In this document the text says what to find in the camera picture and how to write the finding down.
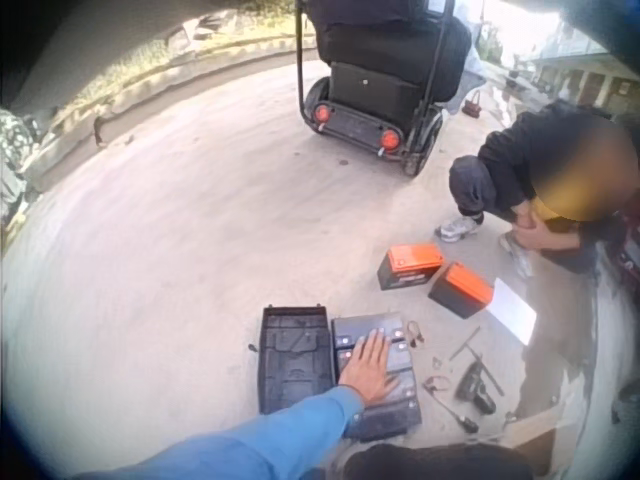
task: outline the sneaker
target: sneaker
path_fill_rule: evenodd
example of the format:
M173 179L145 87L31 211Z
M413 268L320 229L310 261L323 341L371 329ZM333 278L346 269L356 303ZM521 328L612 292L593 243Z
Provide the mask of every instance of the sneaker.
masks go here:
M500 246L513 258L518 275L524 279L533 277L533 267L531 266L531 260L529 260L529 251L520 246L513 236L513 233L507 232L500 235L499 242Z
M457 242L476 233L480 225L471 217L458 217L436 228L436 235L444 242Z

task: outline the cordless drill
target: cordless drill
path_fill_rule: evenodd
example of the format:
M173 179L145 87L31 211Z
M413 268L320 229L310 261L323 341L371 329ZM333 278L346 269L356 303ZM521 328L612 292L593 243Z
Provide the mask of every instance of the cordless drill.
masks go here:
M482 381L482 370L484 367L481 362L475 361L471 364L458 385L456 397L460 400L473 402L482 413L491 415L496 412L496 403L487 393L487 387Z

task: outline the mobility scooter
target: mobility scooter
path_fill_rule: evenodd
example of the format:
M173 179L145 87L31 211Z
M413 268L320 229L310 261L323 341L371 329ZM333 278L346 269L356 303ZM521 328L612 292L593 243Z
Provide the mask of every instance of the mobility scooter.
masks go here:
M438 104L458 89L471 34L453 16L454 0L441 12L427 2L385 1L297 0L300 113L315 132L398 161L417 177L443 124ZM316 29L320 59L331 67L306 99L303 13Z

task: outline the screwdriver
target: screwdriver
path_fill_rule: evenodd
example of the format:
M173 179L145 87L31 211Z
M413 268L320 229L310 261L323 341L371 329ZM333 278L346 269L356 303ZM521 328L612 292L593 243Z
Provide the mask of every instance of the screwdriver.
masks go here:
M431 397L440 404L440 406L442 406L442 408L444 408L447 412L449 412L449 414L451 414L451 416L453 418L456 419L456 421L458 422L458 424L463 428L463 430L467 433L478 433L478 430L480 430L480 427L478 426L478 424L476 422L474 422L473 420L471 420L468 417L462 416L462 415L458 415L456 412L454 412L453 410L451 410L449 407L447 407L444 402L442 402L442 400L440 400L438 397L436 397L433 393L433 391L431 389L427 389L427 392L429 392L429 395L431 395Z

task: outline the red tail light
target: red tail light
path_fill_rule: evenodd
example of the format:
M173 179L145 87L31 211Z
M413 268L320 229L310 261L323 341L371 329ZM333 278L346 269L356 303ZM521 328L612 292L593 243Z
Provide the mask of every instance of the red tail light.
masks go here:
M395 150L400 145L400 136L393 130L385 130L380 137L380 145L385 150Z
M329 116L331 115L331 111L329 110L329 107L327 107L326 105L318 105L316 107L316 111L314 115L318 123L327 123L329 121Z

